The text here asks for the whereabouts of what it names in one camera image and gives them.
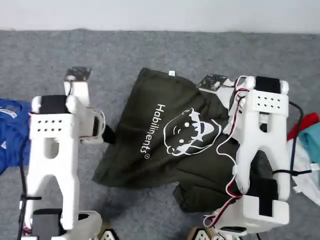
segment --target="dark green bag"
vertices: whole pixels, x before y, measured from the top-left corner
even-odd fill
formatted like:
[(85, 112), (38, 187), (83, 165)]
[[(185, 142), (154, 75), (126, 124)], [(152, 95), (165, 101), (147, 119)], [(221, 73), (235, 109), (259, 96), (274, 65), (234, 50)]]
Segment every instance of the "dark green bag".
[[(220, 208), (233, 162), (218, 155), (228, 110), (191, 81), (143, 68), (93, 180), (110, 187), (151, 188), (179, 182), (173, 195), (185, 212)], [(235, 157), (228, 141), (219, 149)], [(234, 185), (231, 190), (237, 192)]]

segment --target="teal cloth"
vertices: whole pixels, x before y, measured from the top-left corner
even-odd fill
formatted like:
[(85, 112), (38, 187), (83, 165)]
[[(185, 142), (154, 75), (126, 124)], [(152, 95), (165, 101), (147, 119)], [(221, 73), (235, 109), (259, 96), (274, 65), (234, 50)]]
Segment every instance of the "teal cloth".
[(310, 161), (320, 164), (320, 122), (301, 131), (298, 136)]

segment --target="white cloth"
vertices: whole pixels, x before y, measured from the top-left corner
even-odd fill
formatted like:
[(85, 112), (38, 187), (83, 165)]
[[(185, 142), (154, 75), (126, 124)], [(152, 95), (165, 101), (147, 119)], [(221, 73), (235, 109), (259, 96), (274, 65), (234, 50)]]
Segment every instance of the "white cloth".
[[(286, 144), (286, 149), (289, 157), (291, 158), (293, 146), (293, 139), (289, 140)], [(310, 158), (308, 153), (305, 151), (299, 138), (297, 138), (295, 145), (295, 155), (294, 155), (294, 165), (293, 170), (295, 171), (306, 171), (310, 169), (315, 169), (310, 163)], [(320, 171), (312, 171), (312, 173), (302, 174), (298, 176), (292, 176), (296, 186), (293, 189), (297, 193), (303, 193), (315, 204), (320, 206)]]

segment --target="blue cloth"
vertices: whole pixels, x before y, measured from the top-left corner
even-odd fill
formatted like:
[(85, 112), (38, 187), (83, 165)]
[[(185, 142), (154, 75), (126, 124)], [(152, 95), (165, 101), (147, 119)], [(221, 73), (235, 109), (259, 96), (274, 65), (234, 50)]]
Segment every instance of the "blue cloth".
[[(23, 101), (0, 99), (0, 175), (8, 168), (19, 166), (20, 151), (29, 137), (31, 104)], [(29, 164), (30, 140), (23, 151), (23, 163)]]
[(320, 164), (320, 122), (301, 131), (298, 136), (310, 161)]

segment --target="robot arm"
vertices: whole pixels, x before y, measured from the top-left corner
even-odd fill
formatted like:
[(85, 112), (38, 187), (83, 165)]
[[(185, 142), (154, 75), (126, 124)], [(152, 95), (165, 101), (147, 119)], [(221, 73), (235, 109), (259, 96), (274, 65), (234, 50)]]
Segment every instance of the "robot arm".
[[(62, 209), (41, 209), (40, 199), (26, 202), (24, 222), (31, 230), (23, 240), (96, 240), (102, 225), (95, 211), (79, 211), (78, 148), (81, 143), (103, 143), (104, 115), (89, 106), (90, 69), (68, 70), (66, 95), (36, 96), (30, 114), (30, 163), (27, 196), (44, 194), (56, 177), (63, 197)], [(115, 138), (108, 128), (108, 134)]]
[[(265, 152), (273, 171), (289, 170), (290, 159), (286, 150), (287, 117), (289, 108), (286, 81), (266, 77), (245, 76), (237, 86), (227, 79), (215, 94), (229, 108), (233, 92), (236, 94), (229, 111), (229, 123), (223, 133), (231, 134), (239, 143), (235, 182), (242, 193), (231, 198), (213, 216), (213, 227), (227, 239), (247, 233), (268, 231), (289, 223), (290, 178), (287, 173), (277, 173), (274, 179), (250, 176), (251, 162), (258, 150)], [(267, 125), (267, 131), (260, 129)]]

